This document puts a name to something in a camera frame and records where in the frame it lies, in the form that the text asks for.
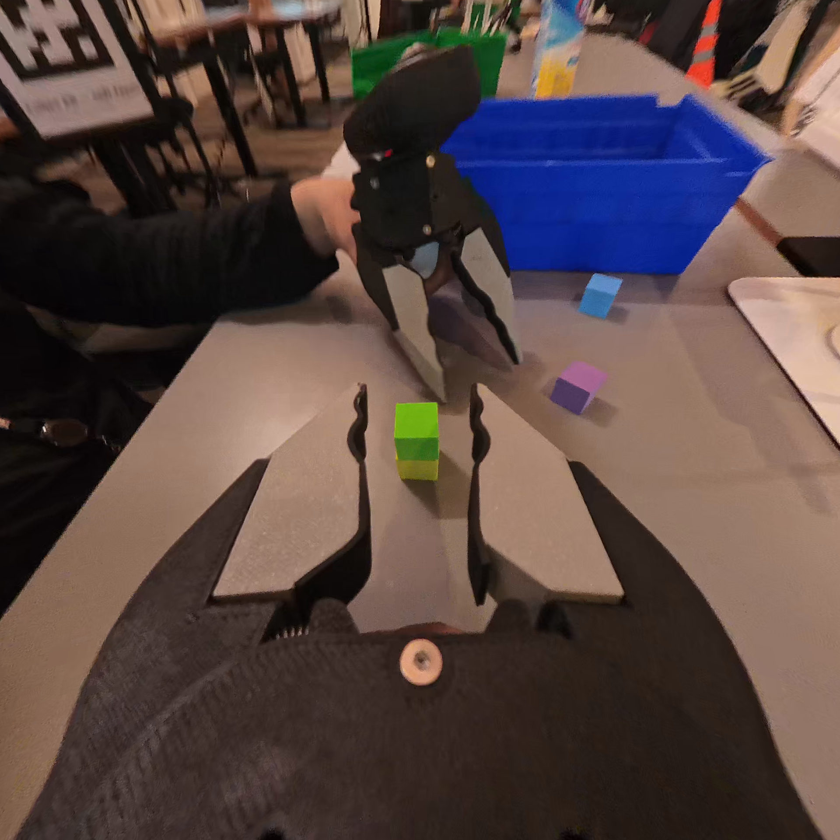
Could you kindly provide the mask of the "person's dark clothing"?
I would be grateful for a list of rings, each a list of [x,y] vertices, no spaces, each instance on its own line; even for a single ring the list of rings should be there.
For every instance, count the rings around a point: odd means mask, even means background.
[[[2,611],[51,551],[150,408],[119,379],[40,327],[28,306],[81,321],[163,328],[211,322],[202,295],[117,283],[45,296],[2,289]]]

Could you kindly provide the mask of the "white document stand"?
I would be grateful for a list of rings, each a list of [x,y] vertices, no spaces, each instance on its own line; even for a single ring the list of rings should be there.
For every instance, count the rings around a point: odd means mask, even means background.
[[[839,278],[744,277],[728,295],[839,445]]]

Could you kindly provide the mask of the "yellow-blue wipes canister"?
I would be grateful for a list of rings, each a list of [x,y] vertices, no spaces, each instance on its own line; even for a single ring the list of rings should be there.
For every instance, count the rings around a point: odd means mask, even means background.
[[[588,1],[542,1],[532,63],[535,99],[567,98],[579,65]]]

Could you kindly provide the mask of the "orange traffic cone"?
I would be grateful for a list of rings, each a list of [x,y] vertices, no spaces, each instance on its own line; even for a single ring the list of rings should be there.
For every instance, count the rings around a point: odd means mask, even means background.
[[[700,32],[692,51],[686,78],[709,89],[715,80],[718,24],[722,1],[709,1],[701,20]]]

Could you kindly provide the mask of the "person's left hand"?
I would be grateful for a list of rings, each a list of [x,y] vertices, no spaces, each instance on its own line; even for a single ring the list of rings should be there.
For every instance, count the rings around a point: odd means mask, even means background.
[[[354,184],[350,179],[310,177],[290,188],[290,199],[302,233],[320,257],[344,252],[358,260],[354,226],[361,216],[352,206]]]

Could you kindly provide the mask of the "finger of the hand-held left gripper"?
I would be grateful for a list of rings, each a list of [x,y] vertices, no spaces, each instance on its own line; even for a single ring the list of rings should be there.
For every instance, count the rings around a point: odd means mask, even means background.
[[[382,274],[395,315],[395,340],[428,390],[446,403],[445,373],[428,325],[424,280],[412,268],[400,264],[384,268]]]
[[[455,253],[455,273],[461,286],[477,301],[509,360],[520,364],[511,278],[482,227],[468,233]]]

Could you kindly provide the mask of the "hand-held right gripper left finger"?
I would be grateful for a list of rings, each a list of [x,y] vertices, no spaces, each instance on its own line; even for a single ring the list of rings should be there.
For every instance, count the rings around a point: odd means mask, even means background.
[[[268,458],[213,590],[216,602],[345,605],[372,569],[368,388],[353,384]]]

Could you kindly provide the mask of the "purple foam cube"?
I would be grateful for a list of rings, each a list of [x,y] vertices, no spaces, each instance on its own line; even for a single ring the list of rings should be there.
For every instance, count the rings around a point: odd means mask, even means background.
[[[591,364],[572,362],[556,379],[549,399],[574,415],[582,415],[607,378],[607,373]]]

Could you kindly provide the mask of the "green foam cube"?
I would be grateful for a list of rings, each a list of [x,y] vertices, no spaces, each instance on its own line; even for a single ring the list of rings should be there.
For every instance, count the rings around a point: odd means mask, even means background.
[[[435,461],[439,457],[438,404],[395,404],[395,456],[402,461]]]

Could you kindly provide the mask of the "green plastic bin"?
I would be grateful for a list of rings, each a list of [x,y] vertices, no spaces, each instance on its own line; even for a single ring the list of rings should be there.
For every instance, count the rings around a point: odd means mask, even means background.
[[[350,52],[353,100],[366,98],[383,76],[389,72],[403,53],[414,44],[433,48],[468,46],[472,48],[479,72],[481,96],[497,95],[501,64],[508,37],[504,33],[481,34],[477,31],[462,33],[459,29],[445,27],[436,32],[428,29],[393,38],[376,40],[366,47]]]

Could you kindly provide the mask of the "person's left forearm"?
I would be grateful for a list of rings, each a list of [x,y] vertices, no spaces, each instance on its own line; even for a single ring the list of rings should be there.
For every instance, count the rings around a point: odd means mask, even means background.
[[[2,180],[2,291],[80,322],[162,328],[298,301],[334,274],[287,185],[203,214],[109,216],[58,188]]]

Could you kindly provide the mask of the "black easel stand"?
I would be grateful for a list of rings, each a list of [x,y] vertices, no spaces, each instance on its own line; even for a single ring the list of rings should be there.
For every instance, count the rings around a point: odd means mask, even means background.
[[[164,97],[161,106],[149,119],[39,144],[55,152],[90,152],[133,217],[174,212],[173,192],[184,195],[188,189],[203,194],[205,207],[219,206],[223,188],[195,130],[194,106],[178,97]]]

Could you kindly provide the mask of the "blue plastic bin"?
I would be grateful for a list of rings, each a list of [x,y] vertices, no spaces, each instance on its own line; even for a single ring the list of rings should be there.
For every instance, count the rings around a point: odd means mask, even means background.
[[[443,147],[510,268],[680,275],[772,161],[697,97],[487,99]]]

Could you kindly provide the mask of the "blue foam cube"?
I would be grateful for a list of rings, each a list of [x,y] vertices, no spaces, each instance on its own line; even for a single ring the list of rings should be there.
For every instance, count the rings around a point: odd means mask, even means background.
[[[623,280],[619,277],[594,273],[585,286],[578,312],[604,320],[608,317]]]

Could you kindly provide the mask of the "framed marker sign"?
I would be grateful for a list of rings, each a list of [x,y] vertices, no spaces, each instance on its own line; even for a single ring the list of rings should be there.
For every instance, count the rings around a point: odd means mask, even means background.
[[[113,1],[2,1],[2,111],[54,140],[152,118],[161,95]]]

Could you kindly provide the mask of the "wooden desk black legs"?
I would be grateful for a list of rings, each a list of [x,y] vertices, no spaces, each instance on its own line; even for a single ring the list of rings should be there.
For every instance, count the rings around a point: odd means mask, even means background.
[[[203,11],[191,20],[167,28],[151,29],[142,24],[141,45],[152,59],[154,68],[174,89],[174,74],[193,66],[204,69],[209,87],[222,117],[227,137],[233,141],[246,177],[256,179],[259,172],[250,148],[245,126],[235,106],[234,94],[224,71],[224,52],[240,44],[256,69],[258,83],[264,79],[261,69],[272,60],[279,62],[286,79],[287,93],[297,127],[308,127],[308,114],[301,99],[286,32],[300,27],[310,46],[314,76],[321,103],[332,105],[332,96],[324,56],[321,32],[338,23],[341,2],[248,2],[248,5]]]

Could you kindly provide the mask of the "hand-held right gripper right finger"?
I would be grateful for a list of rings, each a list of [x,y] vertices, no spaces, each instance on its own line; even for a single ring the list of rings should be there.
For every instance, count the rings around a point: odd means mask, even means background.
[[[624,588],[565,454],[483,384],[470,389],[469,427],[475,604],[619,603]]]

